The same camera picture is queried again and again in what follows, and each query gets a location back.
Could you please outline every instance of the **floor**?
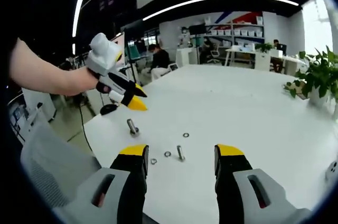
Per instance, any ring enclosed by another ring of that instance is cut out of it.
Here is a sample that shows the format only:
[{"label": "floor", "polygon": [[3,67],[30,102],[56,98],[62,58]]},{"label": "floor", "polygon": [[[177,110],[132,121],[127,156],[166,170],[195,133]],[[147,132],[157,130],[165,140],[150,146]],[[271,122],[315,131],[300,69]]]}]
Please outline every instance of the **floor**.
[{"label": "floor", "polygon": [[[83,134],[81,115],[79,107],[76,107],[69,99],[63,103],[60,96],[53,99],[57,113],[55,119],[50,122],[54,131],[65,141],[77,146],[86,153],[92,154],[85,135]],[[88,106],[81,106],[83,122],[86,123],[93,118]]]}]

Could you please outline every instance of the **man in black shirt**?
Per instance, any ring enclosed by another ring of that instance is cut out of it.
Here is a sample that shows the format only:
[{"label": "man in black shirt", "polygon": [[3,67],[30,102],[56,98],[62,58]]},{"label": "man in black shirt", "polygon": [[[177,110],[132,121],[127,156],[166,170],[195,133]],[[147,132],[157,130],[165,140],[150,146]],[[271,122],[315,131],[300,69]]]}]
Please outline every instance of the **man in black shirt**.
[{"label": "man in black shirt", "polygon": [[145,77],[149,77],[149,74],[151,74],[153,81],[169,72],[170,59],[169,54],[162,50],[158,44],[149,45],[148,51],[153,53],[153,62],[151,67],[143,69],[141,74]]}]

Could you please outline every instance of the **potted plant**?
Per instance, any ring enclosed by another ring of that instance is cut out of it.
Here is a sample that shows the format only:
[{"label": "potted plant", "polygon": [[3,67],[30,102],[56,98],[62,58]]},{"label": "potted plant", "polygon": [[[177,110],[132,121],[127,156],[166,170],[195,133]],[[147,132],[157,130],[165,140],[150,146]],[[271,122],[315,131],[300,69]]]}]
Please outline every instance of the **potted plant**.
[{"label": "potted plant", "polygon": [[[305,73],[296,72],[295,77],[298,79],[293,81],[296,87],[302,88],[302,94],[307,98],[309,93],[310,102],[317,106],[321,106],[327,101],[327,96],[331,96],[338,100],[338,55],[326,47],[327,52],[318,55],[308,55],[305,51],[299,53],[299,58],[309,61],[308,69]],[[292,83],[287,82],[284,88],[288,90],[292,97],[296,97],[296,89],[291,88]]]},{"label": "potted plant", "polygon": [[268,53],[274,46],[271,43],[256,43],[255,49],[260,50],[262,53]]}]

